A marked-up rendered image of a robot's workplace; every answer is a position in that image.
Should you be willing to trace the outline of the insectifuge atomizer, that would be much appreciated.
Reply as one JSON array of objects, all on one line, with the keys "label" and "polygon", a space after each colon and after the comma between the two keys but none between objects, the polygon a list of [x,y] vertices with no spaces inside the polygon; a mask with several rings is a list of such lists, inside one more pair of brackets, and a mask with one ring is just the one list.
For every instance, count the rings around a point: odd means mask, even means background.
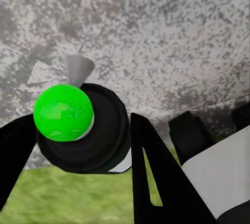
[{"label": "insectifuge atomizer", "polygon": [[132,166],[131,126],[115,92],[85,80],[94,61],[65,58],[69,85],[46,89],[33,110],[36,140],[53,167],[80,175],[126,172]]}]

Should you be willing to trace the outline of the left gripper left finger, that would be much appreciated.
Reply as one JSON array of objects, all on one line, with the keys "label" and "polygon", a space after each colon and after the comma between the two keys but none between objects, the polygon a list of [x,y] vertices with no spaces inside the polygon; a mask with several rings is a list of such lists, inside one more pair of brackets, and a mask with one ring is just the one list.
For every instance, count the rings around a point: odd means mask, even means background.
[{"label": "left gripper left finger", "polygon": [[0,213],[36,145],[33,114],[0,128]]}]

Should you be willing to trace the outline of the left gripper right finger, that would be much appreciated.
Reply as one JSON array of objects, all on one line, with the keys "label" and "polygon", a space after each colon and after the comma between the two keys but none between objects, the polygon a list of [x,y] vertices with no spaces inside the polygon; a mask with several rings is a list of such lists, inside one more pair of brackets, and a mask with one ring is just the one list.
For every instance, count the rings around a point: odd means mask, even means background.
[{"label": "left gripper right finger", "polygon": [[[132,113],[134,224],[218,224],[150,121]],[[151,204],[144,153],[163,206]]]}]

